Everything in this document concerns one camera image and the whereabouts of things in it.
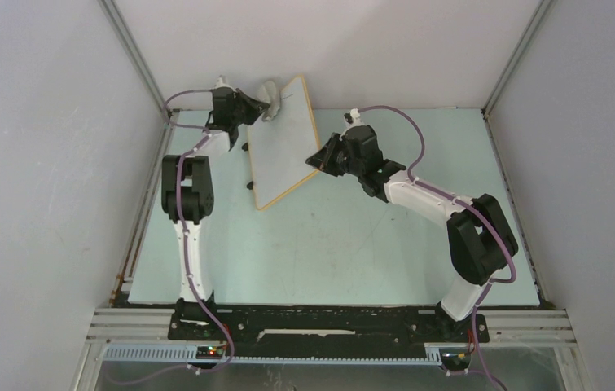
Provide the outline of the wood framed whiteboard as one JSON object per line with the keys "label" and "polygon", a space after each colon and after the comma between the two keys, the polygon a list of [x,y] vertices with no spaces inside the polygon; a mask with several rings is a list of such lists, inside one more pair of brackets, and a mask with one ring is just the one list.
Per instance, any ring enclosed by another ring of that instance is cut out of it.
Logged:
{"label": "wood framed whiteboard", "polygon": [[269,122],[260,117],[248,127],[253,194],[260,211],[316,174],[305,160],[321,145],[305,78],[297,75],[278,88],[281,108],[277,116]]}

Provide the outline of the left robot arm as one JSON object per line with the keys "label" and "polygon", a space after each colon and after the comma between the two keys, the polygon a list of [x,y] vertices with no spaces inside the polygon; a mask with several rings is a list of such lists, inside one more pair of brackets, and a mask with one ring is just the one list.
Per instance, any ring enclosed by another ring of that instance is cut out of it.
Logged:
{"label": "left robot arm", "polygon": [[200,130],[201,139],[179,155],[166,155],[161,161],[161,208],[173,223],[180,247],[181,288],[179,300],[200,308],[191,313],[187,327],[200,339],[216,335],[219,317],[209,309],[213,288],[204,269],[202,255],[203,222],[215,204],[212,162],[231,151],[242,125],[252,125],[280,107],[280,95],[261,92],[256,98],[240,89],[222,85],[212,89],[184,90],[164,101],[167,112],[172,100],[186,95],[210,93],[212,109],[203,125],[167,119],[174,128]]}

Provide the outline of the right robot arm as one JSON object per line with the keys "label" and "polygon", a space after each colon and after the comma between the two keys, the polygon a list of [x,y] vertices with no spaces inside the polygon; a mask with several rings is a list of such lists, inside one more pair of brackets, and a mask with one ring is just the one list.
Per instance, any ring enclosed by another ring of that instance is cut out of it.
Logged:
{"label": "right robot arm", "polygon": [[406,166],[384,158],[371,126],[356,125],[332,134],[305,162],[333,177],[353,175],[368,196],[409,209],[446,230],[456,277],[435,319],[443,339],[457,340],[468,330],[467,317],[489,285],[499,282],[499,271],[508,268],[507,281],[515,280],[512,259],[519,246],[500,203],[489,194],[453,195],[409,176]]}

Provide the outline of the silver mesh sponge eraser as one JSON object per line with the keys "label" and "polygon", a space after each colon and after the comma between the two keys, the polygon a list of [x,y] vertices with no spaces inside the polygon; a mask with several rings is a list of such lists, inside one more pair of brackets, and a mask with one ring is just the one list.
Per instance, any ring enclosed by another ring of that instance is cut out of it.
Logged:
{"label": "silver mesh sponge eraser", "polygon": [[268,105],[261,119],[264,122],[272,121],[281,108],[281,94],[276,83],[273,80],[264,81],[257,91],[257,98]]}

